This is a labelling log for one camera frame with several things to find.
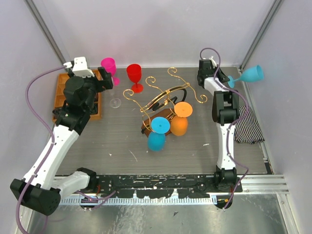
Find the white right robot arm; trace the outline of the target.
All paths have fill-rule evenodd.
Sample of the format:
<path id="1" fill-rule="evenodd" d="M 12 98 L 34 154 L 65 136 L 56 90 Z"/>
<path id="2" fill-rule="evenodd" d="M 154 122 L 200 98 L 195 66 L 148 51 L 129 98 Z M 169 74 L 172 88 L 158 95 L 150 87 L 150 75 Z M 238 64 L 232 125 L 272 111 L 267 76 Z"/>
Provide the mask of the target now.
<path id="1" fill-rule="evenodd" d="M 213 58 L 199 60 L 198 85 L 213 95 L 212 118 L 218 132 L 218 160 L 213 181 L 219 192 L 230 192 L 237 181 L 236 165 L 233 162 L 233 122 L 239 119 L 239 96 L 226 87 L 232 79 L 218 68 Z"/>

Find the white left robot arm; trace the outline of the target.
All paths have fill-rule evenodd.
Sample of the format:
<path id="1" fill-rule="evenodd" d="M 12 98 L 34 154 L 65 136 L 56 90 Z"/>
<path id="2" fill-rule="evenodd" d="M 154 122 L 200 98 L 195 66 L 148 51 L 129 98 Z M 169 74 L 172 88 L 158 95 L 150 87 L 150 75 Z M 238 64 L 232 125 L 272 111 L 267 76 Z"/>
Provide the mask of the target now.
<path id="1" fill-rule="evenodd" d="M 43 215 L 51 215 L 62 198 L 83 189 L 93 193 L 98 187 L 96 172 L 79 168 L 56 181 L 55 174 L 67 152 L 87 125 L 98 93 L 113 88 L 112 75 L 98 67 L 101 79 L 69 72 L 64 86 L 65 101 L 55 127 L 38 160 L 23 179 L 14 179 L 10 189 L 22 206 Z"/>

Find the gold wire wine glass rack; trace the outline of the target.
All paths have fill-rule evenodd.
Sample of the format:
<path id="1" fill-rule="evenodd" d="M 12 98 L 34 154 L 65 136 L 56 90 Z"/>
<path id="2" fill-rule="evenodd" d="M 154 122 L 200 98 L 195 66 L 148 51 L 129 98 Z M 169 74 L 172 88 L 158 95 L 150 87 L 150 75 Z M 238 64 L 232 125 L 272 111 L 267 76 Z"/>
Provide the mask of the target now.
<path id="1" fill-rule="evenodd" d="M 138 101 L 133 99 L 134 87 L 130 89 L 126 89 L 123 91 L 123 96 L 127 100 L 131 100 L 134 103 L 136 103 L 139 107 L 139 111 L 142 114 L 142 126 L 141 126 L 141 133 L 148 136 L 151 132 L 154 132 L 155 130 L 152 128 L 152 121 L 156 117 L 163 117 L 166 120 L 168 120 L 170 123 L 173 121 L 173 119 L 177 116 L 177 112 L 175 111 L 175 107 L 179 103 L 178 98 L 176 96 L 172 96 L 173 92 L 176 91 L 182 91 L 183 97 L 181 102 L 185 102 L 187 97 L 187 89 L 190 88 L 193 93 L 196 101 L 198 103 L 206 103 L 208 101 L 208 98 L 206 95 L 200 95 L 200 97 L 197 97 L 195 89 L 191 86 L 191 84 L 182 77 L 176 75 L 177 69 L 175 67 L 170 67 L 167 70 L 167 73 L 175 77 L 181 81 L 183 81 L 182 85 L 178 85 L 175 87 L 168 88 L 166 90 L 161 90 L 159 87 L 155 86 L 154 83 L 156 82 L 156 78 L 153 76 L 149 76 L 145 79 L 145 83 L 152 88 L 158 89 L 160 93 L 152 98 L 151 101 L 149 101 L 146 105 L 142 106 Z"/>

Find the orange plastic wine glass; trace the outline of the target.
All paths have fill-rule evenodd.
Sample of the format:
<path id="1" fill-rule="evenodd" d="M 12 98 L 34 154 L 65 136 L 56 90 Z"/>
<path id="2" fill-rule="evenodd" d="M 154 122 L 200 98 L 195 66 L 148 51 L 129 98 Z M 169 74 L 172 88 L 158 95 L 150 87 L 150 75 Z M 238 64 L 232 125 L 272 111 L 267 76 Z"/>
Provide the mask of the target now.
<path id="1" fill-rule="evenodd" d="M 179 102 L 174 107 L 175 117 L 171 120 L 170 131 L 175 136 L 183 136 L 188 129 L 188 119 L 192 113 L 193 108 L 187 102 Z"/>

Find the striped black white cloth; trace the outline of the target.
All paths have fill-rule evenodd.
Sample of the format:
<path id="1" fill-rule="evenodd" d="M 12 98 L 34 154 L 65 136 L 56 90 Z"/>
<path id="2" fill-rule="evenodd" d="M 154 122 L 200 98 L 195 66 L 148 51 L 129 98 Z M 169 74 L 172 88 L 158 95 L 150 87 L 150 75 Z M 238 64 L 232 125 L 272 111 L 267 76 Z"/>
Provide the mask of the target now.
<path id="1" fill-rule="evenodd" d="M 265 141 L 258 120 L 249 107 L 239 107 L 239 121 L 235 123 L 234 140 L 238 143 L 259 144 Z"/>

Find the pink plastic wine glass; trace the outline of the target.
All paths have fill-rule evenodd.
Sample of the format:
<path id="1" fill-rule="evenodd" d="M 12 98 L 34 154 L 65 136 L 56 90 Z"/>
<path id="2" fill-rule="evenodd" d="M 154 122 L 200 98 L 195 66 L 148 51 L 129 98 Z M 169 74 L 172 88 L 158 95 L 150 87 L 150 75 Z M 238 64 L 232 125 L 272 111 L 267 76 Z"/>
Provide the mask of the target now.
<path id="1" fill-rule="evenodd" d="M 120 79 L 115 76 L 117 71 L 115 60 L 111 57 L 107 57 L 104 58 L 100 64 L 108 73 L 111 73 L 114 86 L 118 86 L 120 84 Z"/>

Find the light blue wine glass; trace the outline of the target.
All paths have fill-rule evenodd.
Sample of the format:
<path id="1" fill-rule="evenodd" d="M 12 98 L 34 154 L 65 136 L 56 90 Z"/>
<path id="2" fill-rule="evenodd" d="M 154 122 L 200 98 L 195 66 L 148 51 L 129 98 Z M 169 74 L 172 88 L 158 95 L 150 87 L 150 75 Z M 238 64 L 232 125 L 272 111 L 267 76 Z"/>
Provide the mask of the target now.
<path id="1" fill-rule="evenodd" d="M 230 79 L 228 81 L 228 85 L 230 88 L 234 88 L 235 83 L 238 81 L 243 81 L 243 82 L 257 82 L 260 80 L 264 79 L 264 73 L 263 70 L 261 68 L 261 66 L 257 65 L 254 67 L 251 67 L 247 70 L 245 70 L 241 76 L 237 79 L 232 78 L 231 76 L 228 76 L 228 78 Z"/>

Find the red plastic wine glass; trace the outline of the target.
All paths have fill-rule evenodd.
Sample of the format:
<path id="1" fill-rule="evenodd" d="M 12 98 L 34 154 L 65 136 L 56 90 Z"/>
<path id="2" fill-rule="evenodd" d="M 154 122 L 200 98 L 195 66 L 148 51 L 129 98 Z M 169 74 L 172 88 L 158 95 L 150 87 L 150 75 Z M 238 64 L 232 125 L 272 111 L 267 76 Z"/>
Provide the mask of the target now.
<path id="1" fill-rule="evenodd" d="M 142 77 L 141 66 L 139 64 L 130 64 L 126 69 L 129 80 L 133 83 L 131 89 L 134 93 L 141 93 L 143 85 L 140 84 Z"/>

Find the wooden compartment tray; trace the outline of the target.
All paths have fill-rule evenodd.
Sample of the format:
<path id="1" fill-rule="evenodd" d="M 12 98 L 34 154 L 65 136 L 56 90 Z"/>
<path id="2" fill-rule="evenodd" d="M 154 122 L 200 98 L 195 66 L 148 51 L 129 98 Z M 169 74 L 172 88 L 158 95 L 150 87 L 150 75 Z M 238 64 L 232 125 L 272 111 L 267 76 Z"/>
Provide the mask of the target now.
<path id="1" fill-rule="evenodd" d="M 56 87 L 56 95 L 55 95 L 55 101 L 54 101 L 54 109 L 53 109 L 53 117 L 52 121 L 56 122 L 58 111 L 57 108 L 61 108 L 65 102 L 65 96 L 63 94 L 65 83 L 69 79 L 69 76 L 67 73 L 60 73 L 58 75 L 58 82 Z M 102 104 L 102 94 L 98 93 L 95 97 L 94 102 L 94 111 L 91 114 L 90 120 L 100 120 L 102 119 L 102 111 L 101 111 L 101 104 Z"/>

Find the clear champagne glass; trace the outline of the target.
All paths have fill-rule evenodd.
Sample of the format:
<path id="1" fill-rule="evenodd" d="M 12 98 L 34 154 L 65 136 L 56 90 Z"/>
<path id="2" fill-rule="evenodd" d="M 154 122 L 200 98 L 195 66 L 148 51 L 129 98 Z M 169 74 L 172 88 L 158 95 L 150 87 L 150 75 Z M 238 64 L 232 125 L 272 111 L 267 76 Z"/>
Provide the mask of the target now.
<path id="1" fill-rule="evenodd" d="M 121 106 L 121 100 L 116 96 L 115 87 L 113 87 L 112 89 L 108 91 L 109 91 L 109 95 L 111 98 L 110 107 L 114 109 L 119 108 Z"/>

